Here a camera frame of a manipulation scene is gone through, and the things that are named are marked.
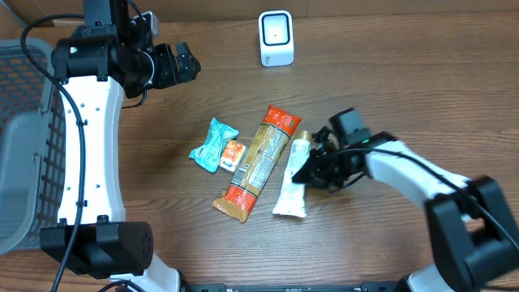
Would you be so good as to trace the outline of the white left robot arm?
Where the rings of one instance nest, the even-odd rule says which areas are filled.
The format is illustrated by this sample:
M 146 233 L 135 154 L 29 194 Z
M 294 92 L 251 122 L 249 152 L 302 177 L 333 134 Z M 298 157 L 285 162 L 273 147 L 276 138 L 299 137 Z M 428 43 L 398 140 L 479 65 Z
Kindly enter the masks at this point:
M 192 81 L 200 65 L 184 42 L 154 45 L 144 21 L 80 26 L 56 44 L 53 81 L 65 118 L 65 174 L 58 224 L 41 249 L 61 270 L 136 291 L 187 291 L 153 250 L 151 226 L 128 221 L 118 177 L 118 124 L 125 98 Z

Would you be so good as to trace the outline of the teal snack pouch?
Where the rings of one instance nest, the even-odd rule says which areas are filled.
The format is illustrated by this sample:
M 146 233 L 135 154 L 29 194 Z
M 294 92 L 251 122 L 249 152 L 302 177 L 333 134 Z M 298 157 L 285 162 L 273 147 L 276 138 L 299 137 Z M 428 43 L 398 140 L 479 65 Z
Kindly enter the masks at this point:
M 213 118 L 210 122 L 208 135 L 204 143 L 193 149 L 189 158 L 208 172 L 217 171 L 223 153 L 228 142 L 238 136 L 238 130 L 219 122 Z

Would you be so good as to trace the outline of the orange brown snack packet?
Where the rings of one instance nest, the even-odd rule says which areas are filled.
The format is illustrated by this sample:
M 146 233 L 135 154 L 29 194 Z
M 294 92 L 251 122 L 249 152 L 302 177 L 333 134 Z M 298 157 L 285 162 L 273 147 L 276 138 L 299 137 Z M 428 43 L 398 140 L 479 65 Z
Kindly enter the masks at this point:
M 245 222 L 301 121 L 300 117 L 270 105 L 227 190 L 212 206 Z

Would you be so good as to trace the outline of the small orange box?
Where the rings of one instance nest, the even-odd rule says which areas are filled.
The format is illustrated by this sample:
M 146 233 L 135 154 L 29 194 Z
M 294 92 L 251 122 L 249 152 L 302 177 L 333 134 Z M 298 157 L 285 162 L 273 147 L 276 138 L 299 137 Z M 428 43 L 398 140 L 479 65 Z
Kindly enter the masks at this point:
M 234 173 L 246 152 L 247 146 L 245 144 L 241 144 L 236 140 L 230 140 L 221 155 L 219 166 Z

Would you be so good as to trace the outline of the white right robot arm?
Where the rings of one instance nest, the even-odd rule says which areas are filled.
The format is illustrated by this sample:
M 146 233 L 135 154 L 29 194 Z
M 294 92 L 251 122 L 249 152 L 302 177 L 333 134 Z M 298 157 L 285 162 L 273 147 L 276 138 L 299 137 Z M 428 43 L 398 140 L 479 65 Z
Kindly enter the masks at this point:
M 408 277 L 410 291 L 479 291 L 518 267 L 518 226 L 493 178 L 443 170 L 385 131 L 319 144 L 293 182 L 334 192 L 367 176 L 424 210 L 434 264 Z

